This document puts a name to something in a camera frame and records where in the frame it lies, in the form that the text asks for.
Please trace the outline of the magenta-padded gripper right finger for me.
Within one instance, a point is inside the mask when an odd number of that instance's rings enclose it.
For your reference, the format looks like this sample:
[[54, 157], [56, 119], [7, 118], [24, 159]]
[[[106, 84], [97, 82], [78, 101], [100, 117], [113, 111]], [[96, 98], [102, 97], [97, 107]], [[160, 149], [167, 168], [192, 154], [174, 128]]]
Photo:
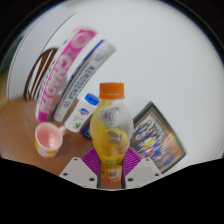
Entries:
[[134, 189], [143, 187], [162, 177], [162, 173], [149, 158], [142, 158], [136, 151], [129, 148], [123, 158], [121, 187]]

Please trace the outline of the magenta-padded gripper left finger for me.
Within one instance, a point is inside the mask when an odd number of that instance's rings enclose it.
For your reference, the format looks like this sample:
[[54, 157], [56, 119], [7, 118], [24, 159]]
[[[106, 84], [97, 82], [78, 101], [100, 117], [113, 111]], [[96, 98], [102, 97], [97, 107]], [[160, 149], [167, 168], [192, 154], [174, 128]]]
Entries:
[[73, 157], [60, 177], [84, 188], [97, 189], [101, 185], [100, 161], [94, 148], [81, 157]]

